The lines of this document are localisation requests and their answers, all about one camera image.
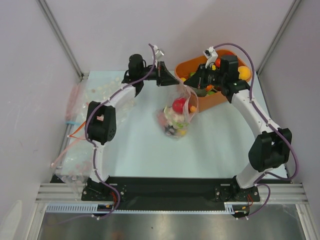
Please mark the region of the left aluminium frame post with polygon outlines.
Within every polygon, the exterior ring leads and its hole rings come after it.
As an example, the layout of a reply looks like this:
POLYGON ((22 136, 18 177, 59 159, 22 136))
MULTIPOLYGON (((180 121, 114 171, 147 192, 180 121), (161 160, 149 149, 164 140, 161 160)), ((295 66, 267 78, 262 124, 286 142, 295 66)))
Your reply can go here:
POLYGON ((66 58, 68 59, 69 63, 71 64, 72 69, 74 70, 79 81, 81 82, 83 80, 84 73, 81 70, 80 65, 79 65, 78 61, 76 60, 75 55, 74 55, 70 45, 68 44, 52 10, 50 9, 50 6, 48 5, 46 0, 36 0, 35 2, 38 4, 44 18, 48 22, 49 27, 51 28, 59 45, 61 46, 63 52, 65 53, 66 58))

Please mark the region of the aluminium front rail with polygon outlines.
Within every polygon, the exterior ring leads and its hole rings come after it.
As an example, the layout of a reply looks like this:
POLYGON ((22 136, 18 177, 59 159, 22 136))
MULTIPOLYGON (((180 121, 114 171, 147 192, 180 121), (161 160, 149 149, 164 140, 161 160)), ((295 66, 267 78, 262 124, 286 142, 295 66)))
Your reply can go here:
MULTIPOLYGON (((268 184, 270 197, 268 204, 298 204, 309 203, 304 187, 299 184, 268 184)), ((42 183, 35 198, 37 203, 77 203, 81 197, 65 183, 42 183)))

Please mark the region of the pile of spare zip bags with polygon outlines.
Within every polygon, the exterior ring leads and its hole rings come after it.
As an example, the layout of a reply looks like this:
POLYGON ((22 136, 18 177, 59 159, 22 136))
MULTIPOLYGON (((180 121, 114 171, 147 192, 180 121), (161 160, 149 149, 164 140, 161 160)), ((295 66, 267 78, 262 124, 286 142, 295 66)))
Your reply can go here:
POLYGON ((82 123, 80 126, 71 125, 68 138, 84 141, 85 120, 90 102, 104 102, 120 88, 121 78, 100 77, 82 81, 73 90, 66 112, 66 121, 82 123))

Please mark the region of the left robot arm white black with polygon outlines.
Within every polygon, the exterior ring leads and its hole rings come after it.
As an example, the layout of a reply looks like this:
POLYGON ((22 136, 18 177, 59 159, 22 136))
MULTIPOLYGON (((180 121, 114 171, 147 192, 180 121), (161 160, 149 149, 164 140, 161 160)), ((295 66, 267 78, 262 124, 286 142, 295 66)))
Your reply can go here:
POLYGON ((88 106, 85 139, 93 145, 92 173, 89 179, 97 183, 92 194, 99 200, 105 200, 110 195, 110 187, 105 183, 109 175, 100 173, 99 168, 103 161, 103 148, 111 142, 116 135, 117 110, 123 107, 129 100, 134 99, 141 92, 144 81, 156 81, 159 87, 177 85, 179 81, 167 70, 163 61, 162 51, 157 50, 152 57, 153 63, 146 65, 146 61, 140 54, 129 57, 128 69, 118 90, 111 94, 103 102, 91 101, 88 106))

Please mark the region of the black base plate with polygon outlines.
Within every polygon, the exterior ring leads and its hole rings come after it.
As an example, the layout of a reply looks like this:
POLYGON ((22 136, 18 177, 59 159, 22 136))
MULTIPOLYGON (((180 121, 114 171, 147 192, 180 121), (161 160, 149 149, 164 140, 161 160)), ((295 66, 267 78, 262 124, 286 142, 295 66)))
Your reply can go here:
MULTIPOLYGON (((235 197, 231 196, 230 185, 233 178, 170 178, 170 177, 109 177, 105 184, 88 179, 84 184, 80 203, 107 203, 118 208, 147 204, 157 206, 233 203, 258 203, 263 198, 264 185, 290 184, 288 180, 262 179, 258 181, 261 189, 254 186, 235 197)), ((51 183, 64 184, 57 176, 51 183)))

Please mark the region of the cauliflower toy white green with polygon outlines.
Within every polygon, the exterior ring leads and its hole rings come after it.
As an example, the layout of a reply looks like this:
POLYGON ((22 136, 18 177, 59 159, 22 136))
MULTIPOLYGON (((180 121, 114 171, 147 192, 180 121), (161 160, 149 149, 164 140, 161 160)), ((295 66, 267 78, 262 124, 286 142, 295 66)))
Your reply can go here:
POLYGON ((167 123, 175 129, 184 128, 187 125, 185 116, 173 111, 172 107, 166 106, 163 110, 167 123))

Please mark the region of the yellow peach toy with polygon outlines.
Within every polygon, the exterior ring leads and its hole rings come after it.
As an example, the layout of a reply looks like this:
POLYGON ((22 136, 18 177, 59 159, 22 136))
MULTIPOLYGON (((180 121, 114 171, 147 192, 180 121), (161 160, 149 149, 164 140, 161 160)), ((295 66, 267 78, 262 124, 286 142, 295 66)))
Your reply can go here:
POLYGON ((240 80, 248 81, 252 76, 251 69, 245 65, 239 66, 237 70, 240 80))

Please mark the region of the aluminium frame post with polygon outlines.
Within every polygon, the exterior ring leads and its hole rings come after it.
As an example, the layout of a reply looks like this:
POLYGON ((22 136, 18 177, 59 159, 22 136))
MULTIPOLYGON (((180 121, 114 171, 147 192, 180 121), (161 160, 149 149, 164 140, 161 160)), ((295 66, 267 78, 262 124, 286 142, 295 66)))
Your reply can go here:
POLYGON ((297 13, 300 5, 303 3, 303 0, 293 0, 292 4, 290 5, 287 13, 285 14, 275 36, 273 37, 266 53, 264 54, 257 70, 256 70, 256 74, 259 77, 265 66, 268 63, 268 60, 270 59, 270 57, 272 56, 274 50, 276 49, 277 45, 279 44, 279 42, 281 41, 286 29, 288 28, 289 24, 291 23, 291 21, 293 20, 295 14, 297 13))
POLYGON ((68 44, 52 10, 50 9, 50 6, 48 5, 46 0, 36 0, 35 2, 38 4, 44 18, 48 22, 49 27, 51 28, 59 45, 61 46, 63 52, 65 53, 66 58, 68 59, 69 63, 71 64, 72 69, 74 70, 79 81, 81 82, 83 80, 84 73, 81 70, 80 65, 79 65, 78 61, 76 60, 75 55, 74 55, 70 45, 68 44))

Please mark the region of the orange tangerine toy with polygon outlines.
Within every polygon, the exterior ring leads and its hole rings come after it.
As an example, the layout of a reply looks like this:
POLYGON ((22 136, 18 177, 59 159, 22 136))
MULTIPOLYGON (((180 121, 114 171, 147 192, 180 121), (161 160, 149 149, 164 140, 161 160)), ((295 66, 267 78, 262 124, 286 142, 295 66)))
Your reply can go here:
POLYGON ((207 92, 209 92, 209 91, 214 91, 215 88, 214 88, 214 86, 212 86, 212 85, 210 84, 210 85, 208 85, 208 86, 205 88, 205 90, 206 90, 207 92))

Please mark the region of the red apple toy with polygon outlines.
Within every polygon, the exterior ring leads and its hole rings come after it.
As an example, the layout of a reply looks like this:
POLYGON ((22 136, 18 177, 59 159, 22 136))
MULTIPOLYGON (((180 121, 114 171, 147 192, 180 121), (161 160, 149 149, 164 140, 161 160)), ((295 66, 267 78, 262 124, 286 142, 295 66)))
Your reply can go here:
POLYGON ((187 99, 184 97, 176 98, 172 103, 172 109, 177 114, 182 114, 187 99))

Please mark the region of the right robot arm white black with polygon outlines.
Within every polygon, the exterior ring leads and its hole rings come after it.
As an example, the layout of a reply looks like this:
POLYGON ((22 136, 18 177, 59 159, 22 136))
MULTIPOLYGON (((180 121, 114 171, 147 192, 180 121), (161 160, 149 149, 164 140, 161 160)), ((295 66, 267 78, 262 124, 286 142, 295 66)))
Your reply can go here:
POLYGON ((184 84, 196 89, 205 89, 209 85, 218 87, 241 113, 255 137, 248 152, 249 163, 230 184, 231 196, 242 201, 265 174, 288 162, 292 133, 288 128, 280 128, 255 103, 250 85, 241 77, 235 55, 222 56, 215 70, 210 65, 200 64, 184 84))

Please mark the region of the green cantaloupe toy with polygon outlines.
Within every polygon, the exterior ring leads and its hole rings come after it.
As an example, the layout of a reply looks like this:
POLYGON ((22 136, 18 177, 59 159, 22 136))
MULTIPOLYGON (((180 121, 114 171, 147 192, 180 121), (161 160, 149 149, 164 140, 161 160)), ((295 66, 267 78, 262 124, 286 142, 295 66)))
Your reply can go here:
POLYGON ((198 97, 205 97, 207 95, 207 91, 205 89, 194 89, 194 92, 195 94, 198 96, 198 97))

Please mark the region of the yellow lemon toy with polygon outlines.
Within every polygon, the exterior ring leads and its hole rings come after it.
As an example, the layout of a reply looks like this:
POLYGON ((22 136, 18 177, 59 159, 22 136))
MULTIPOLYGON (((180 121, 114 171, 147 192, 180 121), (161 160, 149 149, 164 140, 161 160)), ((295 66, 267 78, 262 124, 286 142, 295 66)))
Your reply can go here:
POLYGON ((186 130, 181 130, 181 129, 179 130, 179 134, 181 136, 184 136, 186 134, 186 132, 187 132, 186 130))

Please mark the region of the right aluminium frame post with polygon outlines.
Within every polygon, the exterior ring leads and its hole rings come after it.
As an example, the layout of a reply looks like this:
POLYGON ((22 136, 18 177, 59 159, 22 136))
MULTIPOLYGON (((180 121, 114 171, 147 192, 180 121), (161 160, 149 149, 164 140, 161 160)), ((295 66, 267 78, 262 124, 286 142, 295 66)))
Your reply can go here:
POLYGON ((268 60, 270 59, 270 57, 272 56, 274 50, 276 49, 277 45, 279 44, 279 42, 281 41, 286 29, 288 28, 289 24, 291 23, 291 21, 293 20, 295 14, 297 13, 300 5, 303 3, 303 0, 293 0, 292 4, 290 5, 287 13, 285 14, 275 36, 273 37, 266 53, 264 54, 257 70, 256 70, 256 74, 259 77, 265 66, 268 63, 268 60))

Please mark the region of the dark chestnut toy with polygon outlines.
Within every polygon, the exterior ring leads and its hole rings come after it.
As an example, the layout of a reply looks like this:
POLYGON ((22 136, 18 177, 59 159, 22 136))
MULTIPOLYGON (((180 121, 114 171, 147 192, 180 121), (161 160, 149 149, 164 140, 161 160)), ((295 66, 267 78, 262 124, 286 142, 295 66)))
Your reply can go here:
POLYGON ((176 134, 176 130, 174 127, 168 125, 164 128, 164 132, 168 136, 174 136, 176 134))

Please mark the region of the clear zip top bag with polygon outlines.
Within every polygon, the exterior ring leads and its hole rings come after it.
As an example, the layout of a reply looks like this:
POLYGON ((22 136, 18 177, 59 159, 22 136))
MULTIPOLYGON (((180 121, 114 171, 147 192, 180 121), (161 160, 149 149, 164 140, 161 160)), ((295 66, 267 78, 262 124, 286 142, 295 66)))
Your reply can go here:
POLYGON ((199 112, 196 92, 177 78, 166 98, 164 106, 157 110, 156 121, 162 132, 170 138, 182 138, 188 132, 192 119, 199 112))

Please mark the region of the orange plastic food bin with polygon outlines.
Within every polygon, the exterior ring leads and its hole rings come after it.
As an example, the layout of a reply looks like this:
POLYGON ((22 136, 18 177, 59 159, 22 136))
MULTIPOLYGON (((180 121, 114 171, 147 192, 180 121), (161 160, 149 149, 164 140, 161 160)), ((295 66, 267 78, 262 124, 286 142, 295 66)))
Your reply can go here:
MULTIPOLYGON (((247 66, 240 57, 237 57, 237 58, 238 58, 238 67, 247 66)), ((205 64, 206 62, 207 62, 207 58, 204 55, 181 62, 175 67, 174 74, 176 77, 182 80, 184 79, 187 80, 191 76, 191 73, 196 72, 200 64, 205 64)), ((226 101, 227 99, 222 95, 221 92, 207 94, 205 97, 196 97, 194 94, 192 94, 189 100, 191 105, 195 106, 197 104, 199 112, 203 112, 207 109, 210 109, 226 101)))

